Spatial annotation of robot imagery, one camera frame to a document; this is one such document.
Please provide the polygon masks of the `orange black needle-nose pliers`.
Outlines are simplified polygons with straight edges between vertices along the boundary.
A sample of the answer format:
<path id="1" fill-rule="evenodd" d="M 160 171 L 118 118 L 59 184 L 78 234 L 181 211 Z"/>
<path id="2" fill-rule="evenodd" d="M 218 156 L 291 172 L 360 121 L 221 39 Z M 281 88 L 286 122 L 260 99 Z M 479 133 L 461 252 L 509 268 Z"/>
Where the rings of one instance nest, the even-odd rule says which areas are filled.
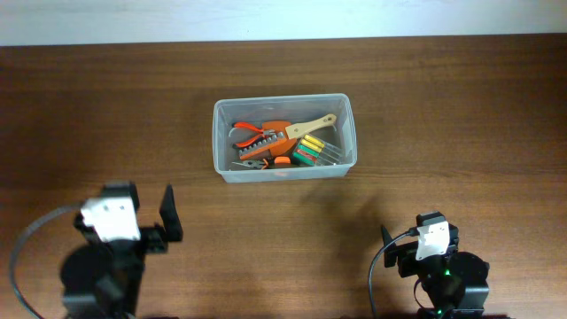
<path id="1" fill-rule="evenodd" d="M 289 157 L 247 159 L 247 160 L 233 161 L 233 164 L 256 170 L 290 168 L 294 166 L 294 164 L 291 162 L 291 159 Z"/>

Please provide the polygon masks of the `red handled cutting pliers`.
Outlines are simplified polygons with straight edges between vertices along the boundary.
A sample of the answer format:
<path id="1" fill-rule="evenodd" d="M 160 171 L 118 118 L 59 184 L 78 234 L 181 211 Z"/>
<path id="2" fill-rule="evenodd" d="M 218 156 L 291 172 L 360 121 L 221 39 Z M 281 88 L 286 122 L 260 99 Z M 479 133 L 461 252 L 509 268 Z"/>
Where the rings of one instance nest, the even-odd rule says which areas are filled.
<path id="1" fill-rule="evenodd" d="M 236 148 L 243 149 L 275 133 L 273 129 L 260 128 L 249 122 L 239 121 L 233 124 L 229 136 L 234 139 L 233 145 Z"/>

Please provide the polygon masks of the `colourful screwdriver set case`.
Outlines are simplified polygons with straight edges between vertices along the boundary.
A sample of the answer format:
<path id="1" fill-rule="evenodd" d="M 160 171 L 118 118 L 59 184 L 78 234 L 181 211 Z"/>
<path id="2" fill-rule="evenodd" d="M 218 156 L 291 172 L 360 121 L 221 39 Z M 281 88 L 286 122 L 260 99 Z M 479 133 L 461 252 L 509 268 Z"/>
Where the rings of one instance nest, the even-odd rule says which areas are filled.
<path id="1" fill-rule="evenodd" d="M 318 137 L 304 135 L 297 142 L 291 156 L 310 167 L 336 166 L 342 163 L 343 151 Z"/>

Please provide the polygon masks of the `red socket bit rail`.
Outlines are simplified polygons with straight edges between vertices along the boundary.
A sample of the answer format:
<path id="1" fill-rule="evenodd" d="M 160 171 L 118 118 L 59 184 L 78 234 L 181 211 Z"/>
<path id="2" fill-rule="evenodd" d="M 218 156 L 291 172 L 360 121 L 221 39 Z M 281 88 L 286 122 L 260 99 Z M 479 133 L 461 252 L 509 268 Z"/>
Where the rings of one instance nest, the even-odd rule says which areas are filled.
<path id="1" fill-rule="evenodd" d="M 265 151 L 269 151 L 280 144 L 284 144 L 287 141 L 287 136 L 284 132 L 279 132 L 274 135 L 270 135 L 259 142 L 255 142 L 250 146 L 245 147 L 244 149 L 240 150 L 238 153 L 238 157 L 241 160 L 248 160 L 252 157 L 263 153 Z"/>

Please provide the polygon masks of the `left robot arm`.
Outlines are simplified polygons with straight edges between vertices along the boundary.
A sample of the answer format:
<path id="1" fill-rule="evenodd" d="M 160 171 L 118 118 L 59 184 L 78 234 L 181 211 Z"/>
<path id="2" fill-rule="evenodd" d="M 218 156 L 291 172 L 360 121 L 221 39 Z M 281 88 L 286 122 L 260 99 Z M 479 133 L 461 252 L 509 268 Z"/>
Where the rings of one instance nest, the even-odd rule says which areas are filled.
<path id="1" fill-rule="evenodd" d="M 136 185 L 111 183 L 81 204 L 74 227 L 86 245 L 70 253 L 59 272 L 70 318 L 134 318 L 149 254 L 183 240 L 172 185 L 159 207 L 162 223 L 141 227 Z"/>

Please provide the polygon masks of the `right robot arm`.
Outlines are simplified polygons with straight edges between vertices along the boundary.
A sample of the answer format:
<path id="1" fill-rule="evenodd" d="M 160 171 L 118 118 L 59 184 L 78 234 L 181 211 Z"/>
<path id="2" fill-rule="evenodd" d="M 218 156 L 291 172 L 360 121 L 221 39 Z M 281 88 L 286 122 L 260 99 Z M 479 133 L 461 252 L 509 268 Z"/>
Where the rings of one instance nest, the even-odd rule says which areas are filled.
<path id="1" fill-rule="evenodd" d="M 397 267 L 400 277 L 416 276 L 414 287 L 422 288 L 431 301 L 420 305 L 419 318 L 480 318 L 490 292 L 488 262 L 462 252 L 459 229 L 439 211 L 419 214 L 416 226 L 392 237 L 381 228 L 383 246 L 376 257 L 387 268 Z"/>

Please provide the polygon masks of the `orange scraper wooden handle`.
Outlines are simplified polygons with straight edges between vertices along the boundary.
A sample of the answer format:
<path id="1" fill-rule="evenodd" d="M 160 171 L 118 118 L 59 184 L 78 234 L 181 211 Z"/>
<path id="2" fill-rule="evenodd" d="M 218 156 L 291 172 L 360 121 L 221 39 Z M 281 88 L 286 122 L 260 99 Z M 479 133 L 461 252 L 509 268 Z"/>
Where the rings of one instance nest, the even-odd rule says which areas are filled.
<path id="1" fill-rule="evenodd" d="M 276 133 L 283 132 L 287 140 L 269 150 L 272 157 L 284 156 L 305 134 L 320 128 L 333 126 L 337 120 L 335 114 L 329 113 L 314 121 L 291 124 L 288 121 L 267 121 L 262 123 L 264 129 L 273 129 Z"/>

